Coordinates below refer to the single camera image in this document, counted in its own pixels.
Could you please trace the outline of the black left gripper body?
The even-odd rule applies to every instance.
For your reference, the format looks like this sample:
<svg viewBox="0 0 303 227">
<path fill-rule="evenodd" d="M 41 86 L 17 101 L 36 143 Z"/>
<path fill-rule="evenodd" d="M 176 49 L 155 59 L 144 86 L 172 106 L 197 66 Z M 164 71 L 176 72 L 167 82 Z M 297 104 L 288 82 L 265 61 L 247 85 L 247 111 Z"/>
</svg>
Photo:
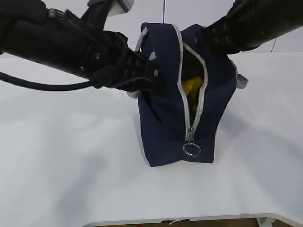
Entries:
<svg viewBox="0 0 303 227">
<path fill-rule="evenodd" d="M 113 88 L 118 82 L 152 72 L 152 62 L 140 52 L 130 49 L 127 37 L 122 33 L 82 33 L 89 40 L 92 53 L 85 56 L 89 61 L 85 67 L 88 81 L 81 83 L 80 88 Z"/>
</svg>

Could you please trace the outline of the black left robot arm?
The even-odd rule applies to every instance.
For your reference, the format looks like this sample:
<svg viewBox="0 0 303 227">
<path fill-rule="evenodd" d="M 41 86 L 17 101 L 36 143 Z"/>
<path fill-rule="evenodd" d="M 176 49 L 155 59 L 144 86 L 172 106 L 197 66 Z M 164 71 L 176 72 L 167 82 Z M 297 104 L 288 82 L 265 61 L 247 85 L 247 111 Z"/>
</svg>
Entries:
<svg viewBox="0 0 303 227">
<path fill-rule="evenodd" d="M 106 31 L 110 11 L 123 13 L 133 6 L 127 0 L 90 0 L 78 17 L 70 10 L 47 8 L 41 0 L 3 0 L 0 3 L 0 52 L 8 53 L 72 75 L 83 83 L 49 85 L 5 73 L 4 82 L 41 91 L 73 91 L 94 87 L 134 92 L 158 91 L 164 78 L 156 65 L 128 47 L 122 33 Z"/>
</svg>

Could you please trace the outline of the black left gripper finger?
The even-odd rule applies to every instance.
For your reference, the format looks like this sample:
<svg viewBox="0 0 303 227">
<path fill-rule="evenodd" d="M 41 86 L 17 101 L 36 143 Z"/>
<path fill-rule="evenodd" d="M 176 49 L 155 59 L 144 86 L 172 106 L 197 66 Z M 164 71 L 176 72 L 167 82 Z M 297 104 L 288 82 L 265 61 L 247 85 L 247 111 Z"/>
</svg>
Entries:
<svg viewBox="0 0 303 227">
<path fill-rule="evenodd" d="M 164 83 L 165 78 L 160 73 L 154 72 L 118 82 L 113 85 L 113 88 L 128 92 L 140 90 L 159 91 L 163 88 Z"/>
</svg>

